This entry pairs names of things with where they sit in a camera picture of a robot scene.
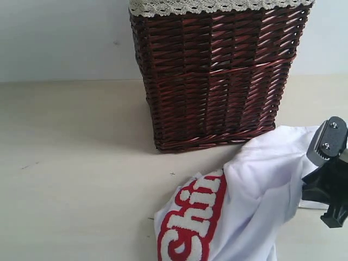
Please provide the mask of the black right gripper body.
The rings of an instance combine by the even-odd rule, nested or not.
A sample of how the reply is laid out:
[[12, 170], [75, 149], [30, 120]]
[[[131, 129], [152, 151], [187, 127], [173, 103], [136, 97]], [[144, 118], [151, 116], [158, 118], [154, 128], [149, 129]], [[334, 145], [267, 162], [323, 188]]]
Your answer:
[[302, 200], [323, 203], [320, 219], [329, 228], [341, 228], [347, 219], [347, 159], [340, 155], [305, 176]]

